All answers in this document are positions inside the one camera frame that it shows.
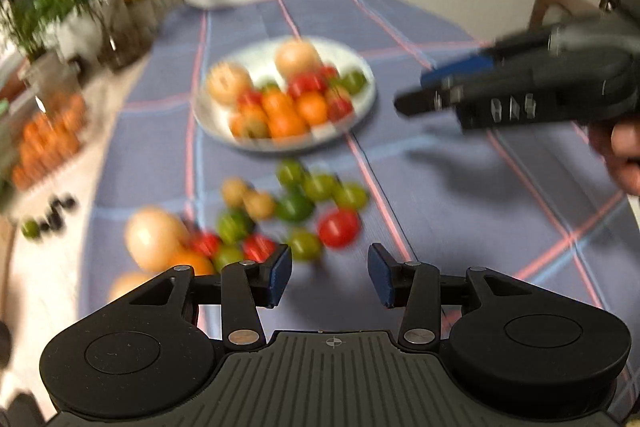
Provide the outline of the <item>person's right hand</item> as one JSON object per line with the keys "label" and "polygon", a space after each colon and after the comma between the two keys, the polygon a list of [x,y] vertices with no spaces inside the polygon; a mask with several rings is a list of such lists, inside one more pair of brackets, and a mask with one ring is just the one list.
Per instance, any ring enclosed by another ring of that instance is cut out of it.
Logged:
{"label": "person's right hand", "polygon": [[639,117],[622,119],[615,124],[594,122],[588,126],[588,138],[615,183],[626,194],[639,196]]}

